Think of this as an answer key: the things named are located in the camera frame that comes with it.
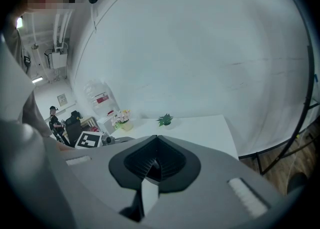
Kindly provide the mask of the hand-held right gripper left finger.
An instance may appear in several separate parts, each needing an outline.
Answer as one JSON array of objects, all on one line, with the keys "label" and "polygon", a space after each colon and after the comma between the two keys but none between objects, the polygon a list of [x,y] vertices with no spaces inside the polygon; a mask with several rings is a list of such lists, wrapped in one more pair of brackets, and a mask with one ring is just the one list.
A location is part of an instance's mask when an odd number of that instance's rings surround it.
[{"label": "hand-held right gripper left finger", "polygon": [[61,152],[53,138],[44,141],[46,165],[57,193],[51,212],[59,229],[156,229],[156,219],[134,221],[128,213],[138,206],[137,191],[121,187],[109,170],[111,159],[147,137],[105,147]]}]

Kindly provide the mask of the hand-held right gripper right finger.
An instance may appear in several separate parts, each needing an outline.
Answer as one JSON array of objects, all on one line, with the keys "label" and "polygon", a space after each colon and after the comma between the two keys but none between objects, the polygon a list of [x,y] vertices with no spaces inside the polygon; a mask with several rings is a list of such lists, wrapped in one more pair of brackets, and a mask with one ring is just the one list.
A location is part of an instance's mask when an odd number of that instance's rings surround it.
[{"label": "hand-held right gripper right finger", "polygon": [[219,150],[169,138],[194,153],[201,169],[184,191],[161,194],[141,225],[151,229],[270,229],[290,199],[258,173]]}]

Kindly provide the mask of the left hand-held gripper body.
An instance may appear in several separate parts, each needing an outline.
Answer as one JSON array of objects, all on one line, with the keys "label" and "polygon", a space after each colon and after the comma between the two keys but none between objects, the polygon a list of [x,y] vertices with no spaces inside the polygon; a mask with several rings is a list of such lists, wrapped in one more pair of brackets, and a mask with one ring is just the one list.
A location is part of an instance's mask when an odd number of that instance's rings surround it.
[{"label": "left hand-held gripper body", "polygon": [[76,149],[99,148],[128,142],[133,139],[134,138],[128,136],[115,138],[105,132],[83,131],[74,147]]}]

